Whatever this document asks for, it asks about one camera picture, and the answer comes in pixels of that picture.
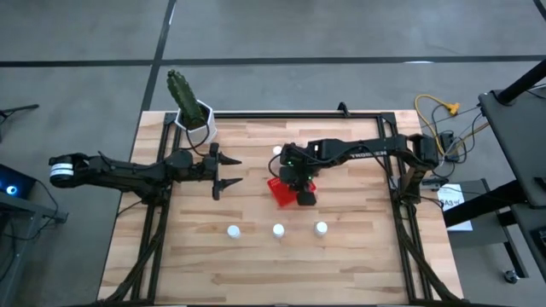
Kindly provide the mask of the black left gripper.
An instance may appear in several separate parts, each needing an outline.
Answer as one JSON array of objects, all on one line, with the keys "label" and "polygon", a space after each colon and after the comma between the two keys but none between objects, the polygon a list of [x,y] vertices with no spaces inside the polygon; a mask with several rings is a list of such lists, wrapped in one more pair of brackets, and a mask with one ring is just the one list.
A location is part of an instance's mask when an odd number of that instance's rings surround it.
[{"label": "black left gripper", "polygon": [[209,153],[206,154],[200,165],[200,175],[202,180],[212,181],[212,198],[220,199],[220,191],[241,181],[241,178],[220,179],[218,174],[218,165],[240,165],[241,161],[227,157],[219,152],[219,144],[212,142],[209,147]]}]

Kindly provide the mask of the red plastic basket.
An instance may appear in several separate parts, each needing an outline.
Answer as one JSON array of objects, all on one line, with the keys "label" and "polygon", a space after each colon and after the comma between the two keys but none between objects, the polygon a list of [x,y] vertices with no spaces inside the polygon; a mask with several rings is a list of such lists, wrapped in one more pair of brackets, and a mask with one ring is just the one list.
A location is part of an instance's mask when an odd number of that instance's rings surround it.
[{"label": "red plastic basket", "polygon": [[317,186],[313,181],[304,182],[301,186],[293,186],[282,182],[279,177],[271,178],[267,181],[267,185],[280,207],[297,203],[296,195],[298,192],[309,191],[315,193],[317,190]]}]

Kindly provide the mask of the white hexagonal planter pot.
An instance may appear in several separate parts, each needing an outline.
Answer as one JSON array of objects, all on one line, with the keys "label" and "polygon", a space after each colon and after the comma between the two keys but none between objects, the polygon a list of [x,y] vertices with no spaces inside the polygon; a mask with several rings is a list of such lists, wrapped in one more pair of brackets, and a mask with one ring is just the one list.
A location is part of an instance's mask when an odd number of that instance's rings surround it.
[{"label": "white hexagonal planter pot", "polygon": [[181,109],[177,110],[177,116],[174,121],[174,124],[182,130],[183,136],[193,147],[211,143],[218,133],[213,109],[201,100],[198,100],[197,103],[205,115],[206,122],[204,124],[193,130],[188,130],[183,123],[183,111]]}]

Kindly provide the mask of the green cactus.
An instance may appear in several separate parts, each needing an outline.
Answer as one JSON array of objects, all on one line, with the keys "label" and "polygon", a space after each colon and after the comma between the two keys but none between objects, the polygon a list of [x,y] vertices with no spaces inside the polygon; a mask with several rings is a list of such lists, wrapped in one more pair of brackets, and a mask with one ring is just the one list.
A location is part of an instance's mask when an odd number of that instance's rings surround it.
[{"label": "green cactus", "polygon": [[171,69],[167,73],[167,88],[181,111],[179,122],[188,130],[200,128],[206,123],[206,117],[200,108],[195,94],[186,78],[178,71]]}]

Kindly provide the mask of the white paper sheet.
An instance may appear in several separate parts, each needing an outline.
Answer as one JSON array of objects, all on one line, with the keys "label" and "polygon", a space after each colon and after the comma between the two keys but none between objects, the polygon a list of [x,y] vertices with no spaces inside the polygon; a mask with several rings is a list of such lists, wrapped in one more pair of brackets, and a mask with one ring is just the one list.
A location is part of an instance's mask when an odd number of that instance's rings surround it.
[{"label": "white paper sheet", "polygon": [[[437,196],[440,204],[442,205],[442,211],[446,212],[456,206],[465,202],[462,188],[460,184],[445,184],[437,191]],[[449,232],[471,232],[473,226],[470,221],[459,223],[447,228]]]}]

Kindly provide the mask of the black table leg strut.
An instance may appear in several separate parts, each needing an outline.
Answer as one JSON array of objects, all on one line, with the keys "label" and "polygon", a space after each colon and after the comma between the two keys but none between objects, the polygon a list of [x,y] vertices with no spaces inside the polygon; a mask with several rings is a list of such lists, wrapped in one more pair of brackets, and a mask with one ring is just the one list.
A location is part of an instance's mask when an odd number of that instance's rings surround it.
[{"label": "black table leg strut", "polygon": [[460,205],[452,207],[444,212],[446,227],[464,223],[504,207],[516,204],[526,204],[528,202],[524,189],[516,180],[483,194],[460,188],[449,188],[449,190],[463,195],[469,194],[472,195],[473,198],[465,200]]}]

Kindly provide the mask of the grey metal stand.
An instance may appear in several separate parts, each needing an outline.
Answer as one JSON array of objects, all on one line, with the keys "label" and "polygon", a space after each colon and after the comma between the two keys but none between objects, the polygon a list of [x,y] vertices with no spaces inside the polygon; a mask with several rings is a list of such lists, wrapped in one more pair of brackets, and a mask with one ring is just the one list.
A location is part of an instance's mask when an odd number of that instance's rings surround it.
[{"label": "grey metal stand", "polygon": [[11,307],[33,242],[48,222],[68,213],[0,193],[0,307]]}]

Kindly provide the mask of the black computer with blue light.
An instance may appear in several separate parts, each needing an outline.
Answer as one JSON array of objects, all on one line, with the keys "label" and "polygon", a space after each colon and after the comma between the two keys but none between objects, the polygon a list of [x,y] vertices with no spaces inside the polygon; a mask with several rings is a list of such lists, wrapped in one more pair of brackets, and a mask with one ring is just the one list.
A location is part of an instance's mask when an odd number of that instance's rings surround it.
[{"label": "black computer with blue light", "polygon": [[36,179],[0,164],[0,192],[9,196],[27,200],[36,183]]}]

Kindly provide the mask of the black tripod leg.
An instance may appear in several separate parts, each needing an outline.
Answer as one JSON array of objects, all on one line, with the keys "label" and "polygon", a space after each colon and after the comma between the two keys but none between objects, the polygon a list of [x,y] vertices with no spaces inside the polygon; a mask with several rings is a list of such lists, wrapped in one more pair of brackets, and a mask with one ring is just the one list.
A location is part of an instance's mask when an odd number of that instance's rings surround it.
[{"label": "black tripod leg", "polygon": [[37,109],[37,108],[39,108],[38,104],[32,104],[32,105],[27,105],[27,106],[24,106],[24,107],[14,107],[14,108],[8,108],[8,109],[1,109],[0,110],[0,118],[2,118],[3,121],[5,121],[7,118],[9,118],[10,116],[12,116],[13,114],[15,114],[17,112],[29,111],[29,110],[33,110],[33,109]]}]

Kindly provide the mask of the black table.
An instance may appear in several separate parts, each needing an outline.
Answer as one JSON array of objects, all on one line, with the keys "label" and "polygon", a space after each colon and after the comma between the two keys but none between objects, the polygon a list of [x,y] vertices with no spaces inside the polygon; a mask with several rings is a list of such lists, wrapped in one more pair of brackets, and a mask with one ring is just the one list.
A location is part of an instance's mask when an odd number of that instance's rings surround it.
[{"label": "black table", "polygon": [[546,99],[524,92],[508,105],[500,92],[479,95],[501,149],[530,207],[546,209]]}]

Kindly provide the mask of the black pole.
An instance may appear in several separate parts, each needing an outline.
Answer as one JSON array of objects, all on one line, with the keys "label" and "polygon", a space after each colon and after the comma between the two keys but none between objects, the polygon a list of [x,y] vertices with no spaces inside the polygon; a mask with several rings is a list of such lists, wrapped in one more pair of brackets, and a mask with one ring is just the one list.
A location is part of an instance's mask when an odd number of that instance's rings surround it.
[{"label": "black pole", "polygon": [[546,78],[546,60],[540,61],[530,71],[525,73],[506,89],[500,91],[497,94],[497,101],[502,105],[509,106],[515,98],[526,90],[529,90],[543,78]]}]

